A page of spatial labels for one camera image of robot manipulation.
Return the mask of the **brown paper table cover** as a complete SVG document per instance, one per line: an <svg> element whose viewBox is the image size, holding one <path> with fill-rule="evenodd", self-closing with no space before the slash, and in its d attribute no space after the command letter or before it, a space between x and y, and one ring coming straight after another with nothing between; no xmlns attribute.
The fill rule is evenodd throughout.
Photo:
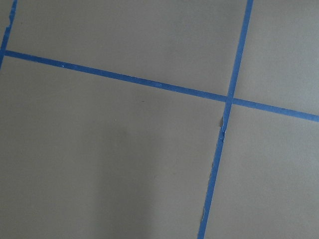
<svg viewBox="0 0 319 239"><path fill-rule="evenodd" d="M3 239L316 239L316 0L3 0Z"/></svg>

